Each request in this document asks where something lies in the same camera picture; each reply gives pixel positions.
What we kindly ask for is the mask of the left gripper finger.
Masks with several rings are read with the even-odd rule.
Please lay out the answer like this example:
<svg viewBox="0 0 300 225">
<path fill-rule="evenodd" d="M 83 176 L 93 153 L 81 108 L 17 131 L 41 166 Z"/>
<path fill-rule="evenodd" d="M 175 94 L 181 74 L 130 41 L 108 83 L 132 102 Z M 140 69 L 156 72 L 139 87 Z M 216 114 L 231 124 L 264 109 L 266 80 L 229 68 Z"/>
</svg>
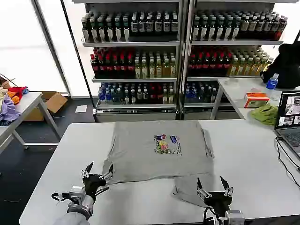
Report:
<svg viewBox="0 0 300 225">
<path fill-rule="evenodd" d="M 91 162 L 89 165 L 87 165 L 85 170 L 81 171 L 81 175 L 82 175 L 83 179 L 89 178 L 89 173 L 90 173 L 92 167 L 93 167 L 93 162 Z"/>
<path fill-rule="evenodd" d="M 109 180 L 112 179 L 113 173 L 114 173 L 114 164 L 111 164 L 110 167 L 109 167 L 108 172 L 102 174 L 102 175 L 100 176 L 100 179 L 102 179 L 102 180 L 104 180 L 104 181 L 109 181 Z"/>
</svg>

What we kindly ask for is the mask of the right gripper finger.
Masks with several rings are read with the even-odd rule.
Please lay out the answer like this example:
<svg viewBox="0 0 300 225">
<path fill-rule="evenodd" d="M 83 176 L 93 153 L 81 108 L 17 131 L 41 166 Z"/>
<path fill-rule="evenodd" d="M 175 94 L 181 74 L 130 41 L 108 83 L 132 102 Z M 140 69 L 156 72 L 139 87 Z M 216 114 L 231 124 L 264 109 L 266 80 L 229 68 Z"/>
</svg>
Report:
<svg viewBox="0 0 300 225">
<path fill-rule="evenodd" d="M 222 185 L 224 187 L 225 193 L 224 196 L 232 197 L 233 195 L 233 187 L 229 186 L 229 183 L 221 176 L 220 177 Z"/>
<path fill-rule="evenodd" d="M 199 178 L 197 178 L 197 194 L 199 195 L 199 197 L 201 199 L 205 199 L 205 198 L 210 197 L 210 194 L 203 189 L 203 186 L 202 186 L 201 181 L 200 181 Z"/>
</svg>

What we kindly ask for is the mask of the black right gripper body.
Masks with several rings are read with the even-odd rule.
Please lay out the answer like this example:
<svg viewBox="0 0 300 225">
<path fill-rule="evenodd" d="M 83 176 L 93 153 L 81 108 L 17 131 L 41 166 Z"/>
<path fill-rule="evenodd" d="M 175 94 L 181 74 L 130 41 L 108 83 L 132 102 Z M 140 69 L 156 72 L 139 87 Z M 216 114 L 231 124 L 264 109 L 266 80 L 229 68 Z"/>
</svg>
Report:
<svg viewBox="0 0 300 225">
<path fill-rule="evenodd" d="M 232 196 L 225 195 L 223 191 L 209 192 L 208 197 L 204 198 L 204 203 L 211 206 L 218 215 L 224 215 L 226 211 L 230 210 Z"/>
</svg>

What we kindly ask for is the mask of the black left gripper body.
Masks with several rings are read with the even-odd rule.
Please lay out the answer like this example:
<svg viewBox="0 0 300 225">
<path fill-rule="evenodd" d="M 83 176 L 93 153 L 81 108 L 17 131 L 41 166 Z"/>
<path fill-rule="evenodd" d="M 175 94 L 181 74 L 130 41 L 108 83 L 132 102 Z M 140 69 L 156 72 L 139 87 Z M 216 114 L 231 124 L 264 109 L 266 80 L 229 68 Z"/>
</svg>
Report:
<svg viewBox="0 0 300 225">
<path fill-rule="evenodd" d="M 93 200 L 96 200 L 99 194 L 109 189 L 102 175 L 90 174 L 88 177 L 83 177 L 82 181 L 86 195 L 90 196 Z"/>
</svg>

